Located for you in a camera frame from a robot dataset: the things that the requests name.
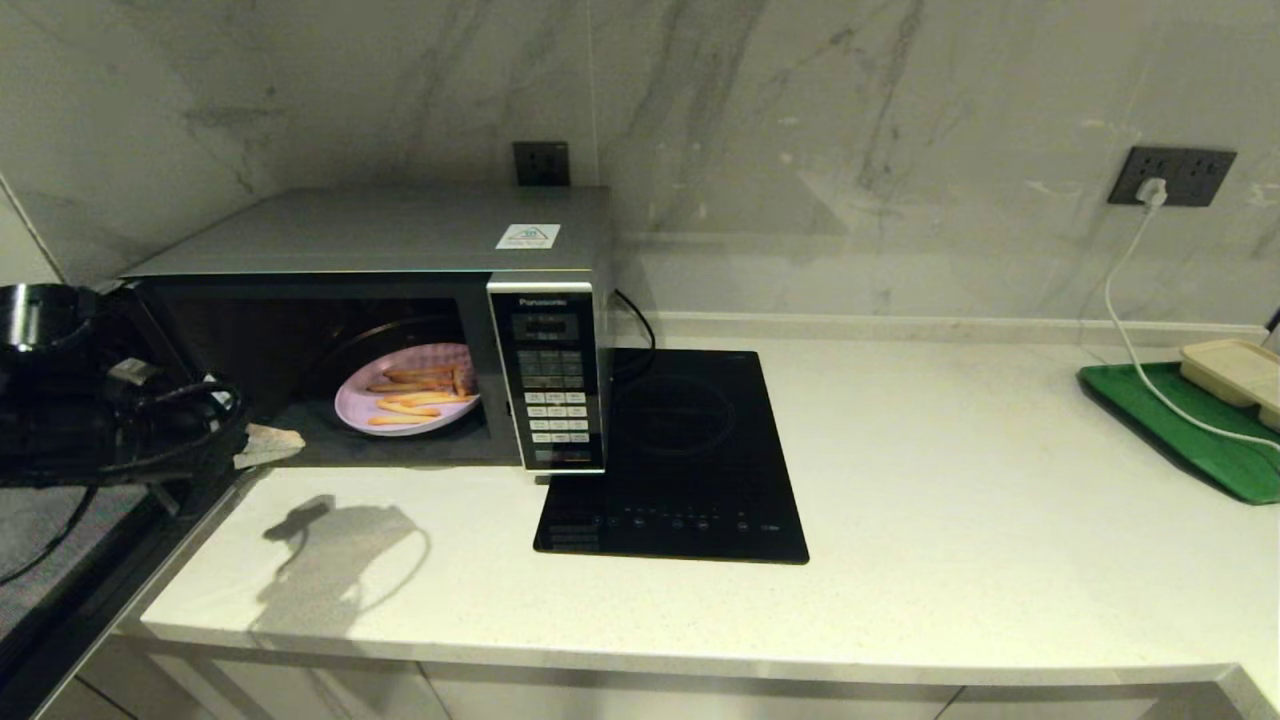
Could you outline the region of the lilac round plate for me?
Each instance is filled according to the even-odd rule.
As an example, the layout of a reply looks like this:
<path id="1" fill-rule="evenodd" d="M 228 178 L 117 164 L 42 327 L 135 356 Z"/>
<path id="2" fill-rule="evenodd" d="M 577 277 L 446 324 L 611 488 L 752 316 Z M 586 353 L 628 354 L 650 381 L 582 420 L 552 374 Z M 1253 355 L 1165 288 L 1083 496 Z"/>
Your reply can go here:
<path id="1" fill-rule="evenodd" d="M 383 375 L 385 369 L 454 364 L 462 364 L 471 370 L 474 389 L 471 395 L 476 395 L 477 400 L 470 404 L 433 405 L 440 409 L 440 416 L 422 416 L 424 421 L 415 425 L 371 427 L 367 424 L 371 416 L 394 414 L 378 406 L 378 398 L 388 395 L 366 391 L 370 384 L 393 382 Z M 468 346 L 457 342 L 435 342 L 379 354 L 344 379 L 335 392 L 333 404 L 337 418 L 353 430 L 367 436 L 406 438 L 440 430 L 460 421 L 472 410 L 480 407 L 480 401 L 477 375 Z"/>

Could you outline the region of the microwave door with dark glass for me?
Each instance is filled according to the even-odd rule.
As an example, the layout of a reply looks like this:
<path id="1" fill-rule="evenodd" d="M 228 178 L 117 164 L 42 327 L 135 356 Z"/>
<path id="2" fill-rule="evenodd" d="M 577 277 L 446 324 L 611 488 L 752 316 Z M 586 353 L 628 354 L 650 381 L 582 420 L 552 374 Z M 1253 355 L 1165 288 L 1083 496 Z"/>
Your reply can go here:
<path id="1" fill-rule="evenodd" d="M 0 720 L 58 693 L 221 477 L 156 486 L 0 487 Z"/>

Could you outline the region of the silver Panasonic microwave oven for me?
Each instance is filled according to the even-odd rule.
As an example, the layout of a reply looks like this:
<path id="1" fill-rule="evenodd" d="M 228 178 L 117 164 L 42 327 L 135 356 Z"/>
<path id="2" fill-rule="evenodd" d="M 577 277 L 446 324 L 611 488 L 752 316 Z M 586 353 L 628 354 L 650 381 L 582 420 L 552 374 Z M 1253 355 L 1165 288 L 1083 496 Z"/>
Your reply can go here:
<path id="1" fill-rule="evenodd" d="M 549 250 L 495 250 L 511 224 Z M 297 430 L 294 468 L 605 469 L 614 223 L 605 188 L 294 190 L 124 273 L 184 365 L 242 388 L 250 419 Z M 480 407 L 408 438 L 332 429 L 306 400 L 320 361 L 385 322 L 460 323 Z"/>

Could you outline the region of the grey cabinet front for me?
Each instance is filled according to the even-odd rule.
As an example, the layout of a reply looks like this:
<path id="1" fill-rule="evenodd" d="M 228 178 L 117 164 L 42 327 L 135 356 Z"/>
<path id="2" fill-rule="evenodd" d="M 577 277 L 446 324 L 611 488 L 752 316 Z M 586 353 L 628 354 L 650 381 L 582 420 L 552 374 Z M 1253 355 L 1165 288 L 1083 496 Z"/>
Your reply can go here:
<path id="1" fill-rule="evenodd" d="M 963 685 L 726 660 L 604 667 L 420 662 L 451 720 L 941 720 Z"/>
<path id="2" fill-rule="evenodd" d="M 451 720 L 412 662 L 111 634 L 32 720 Z"/>
<path id="3" fill-rule="evenodd" d="M 936 720 L 1244 720 L 1212 682 L 1165 685 L 970 685 Z"/>

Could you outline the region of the black induction cooktop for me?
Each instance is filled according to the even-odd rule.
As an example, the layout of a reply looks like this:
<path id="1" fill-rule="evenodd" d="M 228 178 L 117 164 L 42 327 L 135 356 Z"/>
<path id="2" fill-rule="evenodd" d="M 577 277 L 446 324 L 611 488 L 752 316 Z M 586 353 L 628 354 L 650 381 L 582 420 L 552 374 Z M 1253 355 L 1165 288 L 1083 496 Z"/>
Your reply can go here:
<path id="1" fill-rule="evenodd" d="M 534 550 L 806 564 L 759 356 L 675 348 L 616 356 L 605 471 L 550 478 Z"/>

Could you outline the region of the green plastic tray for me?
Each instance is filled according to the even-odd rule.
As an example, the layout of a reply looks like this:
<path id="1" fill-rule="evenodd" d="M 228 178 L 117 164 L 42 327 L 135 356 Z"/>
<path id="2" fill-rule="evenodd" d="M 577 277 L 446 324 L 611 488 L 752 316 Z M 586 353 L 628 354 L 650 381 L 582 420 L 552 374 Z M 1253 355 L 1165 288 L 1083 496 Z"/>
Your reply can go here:
<path id="1" fill-rule="evenodd" d="M 1280 445 L 1280 433 L 1257 413 L 1234 407 L 1185 379 L 1176 363 L 1143 366 L 1156 389 L 1208 425 Z M 1160 402 L 1132 365 L 1084 366 L 1076 380 L 1087 397 L 1161 456 L 1233 498 L 1254 506 L 1280 503 L 1280 452 L 1202 430 Z"/>

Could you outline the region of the beige lunch container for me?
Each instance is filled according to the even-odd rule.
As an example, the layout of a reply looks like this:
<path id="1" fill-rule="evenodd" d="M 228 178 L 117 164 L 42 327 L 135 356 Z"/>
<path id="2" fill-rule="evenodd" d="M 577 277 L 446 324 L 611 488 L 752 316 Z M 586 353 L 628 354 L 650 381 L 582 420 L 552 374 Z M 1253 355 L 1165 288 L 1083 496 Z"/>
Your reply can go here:
<path id="1" fill-rule="evenodd" d="M 1280 354 L 1244 340 L 1216 340 L 1180 348 L 1181 375 L 1234 407 L 1254 409 L 1280 433 Z"/>

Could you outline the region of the small dark wall socket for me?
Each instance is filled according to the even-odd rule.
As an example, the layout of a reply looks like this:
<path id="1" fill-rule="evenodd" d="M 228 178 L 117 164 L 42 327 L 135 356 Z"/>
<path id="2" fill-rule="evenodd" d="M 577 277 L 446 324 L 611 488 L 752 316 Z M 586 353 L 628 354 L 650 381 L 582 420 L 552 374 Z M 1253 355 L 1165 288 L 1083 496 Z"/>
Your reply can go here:
<path id="1" fill-rule="evenodd" d="M 571 186 L 570 145 L 563 141 L 512 142 L 516 182 L 522 187 Z"/>

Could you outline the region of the wide dark wall socket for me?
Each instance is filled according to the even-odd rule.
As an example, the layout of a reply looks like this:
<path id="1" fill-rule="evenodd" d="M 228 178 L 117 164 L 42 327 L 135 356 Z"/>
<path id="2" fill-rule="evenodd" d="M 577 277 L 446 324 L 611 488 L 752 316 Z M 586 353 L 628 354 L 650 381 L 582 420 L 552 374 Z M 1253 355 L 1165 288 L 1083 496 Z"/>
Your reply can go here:
<path id="1" fill-rule="evenodd" d="M 1207 208 L 1215 200 L 1238 152 L 1225 149 L 1134 146 L 1106 199 L 1108 205 L 1138 206 L 1144 182 L 1165 181 L 1166 208 Z"/>

